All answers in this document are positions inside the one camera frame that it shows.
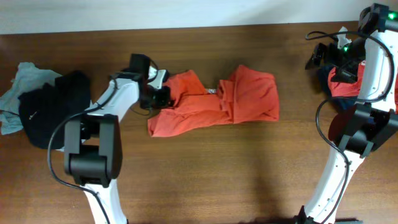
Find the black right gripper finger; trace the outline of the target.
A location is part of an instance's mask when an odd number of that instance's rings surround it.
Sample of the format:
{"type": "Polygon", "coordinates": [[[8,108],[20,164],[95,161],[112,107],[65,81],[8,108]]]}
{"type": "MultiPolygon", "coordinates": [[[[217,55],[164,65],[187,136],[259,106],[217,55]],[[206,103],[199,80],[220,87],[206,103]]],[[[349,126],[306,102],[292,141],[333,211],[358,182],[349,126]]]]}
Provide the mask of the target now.
{"type": "Polygon", "coordinates": [[[305,65],[306,70],[311,70],[320,66],[325,53],[327,51],[327,46],[325,44],[319,43],[315,46],[312,55],[305,65]]]}
{"type": "Polygon", "coordinates": [[[356,83],[358,81],[358,77],[346,70],[336,69],[335,74],[331,76],[330,81],[335,83],[356,83]]]}

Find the orange t-shirt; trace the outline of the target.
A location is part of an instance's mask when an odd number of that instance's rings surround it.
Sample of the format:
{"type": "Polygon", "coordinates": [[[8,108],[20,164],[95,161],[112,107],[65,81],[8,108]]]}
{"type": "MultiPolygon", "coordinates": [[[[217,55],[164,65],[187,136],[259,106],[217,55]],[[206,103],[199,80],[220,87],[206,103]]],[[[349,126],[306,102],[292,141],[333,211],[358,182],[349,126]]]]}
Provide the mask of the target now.
{"type": "Polygon", "coordinates": [[[149,136],[166,138],[197,128],[250,121],[278,121],[279,94],[275,77],[240,65],[214,93],[193,70],[172,76],[171,105],[147,121],[149,136]]]}

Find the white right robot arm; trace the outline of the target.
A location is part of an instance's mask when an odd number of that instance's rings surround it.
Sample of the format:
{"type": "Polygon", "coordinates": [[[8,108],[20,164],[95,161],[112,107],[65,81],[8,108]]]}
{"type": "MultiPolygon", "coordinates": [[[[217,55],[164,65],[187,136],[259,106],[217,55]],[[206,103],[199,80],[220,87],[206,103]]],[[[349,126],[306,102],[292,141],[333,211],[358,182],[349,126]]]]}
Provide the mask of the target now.
{"type": "Polygon", "coordinates": [[[333,82],[355,83],[358,66],[366,62],[354,105],[338,113],[323,140],[330,153],[310,201],[301,207],[296,223],[334,223],[346,187],[371,152],[397,132],[394,87],[397,79],[397,12],[373,4],[362,10],[355,41],[348,31],[329,34],[330,45],[318,44],[305,68],[321,63],[335,66],[333,82]]]}

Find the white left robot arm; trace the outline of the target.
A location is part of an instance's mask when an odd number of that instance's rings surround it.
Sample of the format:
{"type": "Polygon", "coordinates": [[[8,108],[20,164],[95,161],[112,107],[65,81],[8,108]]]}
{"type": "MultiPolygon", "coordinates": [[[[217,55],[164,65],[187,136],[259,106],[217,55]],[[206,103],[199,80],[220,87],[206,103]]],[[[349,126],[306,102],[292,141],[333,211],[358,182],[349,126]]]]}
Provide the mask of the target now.
{"type": "Polygon", "coordinates": [[[95,223],[127,223],[118,192],[123,163],[120,123],[130,108],[155,109],[169,102],[169,73],[119,72],[98,101],[65,123],[64,170],[85,193],[95,223]]]}

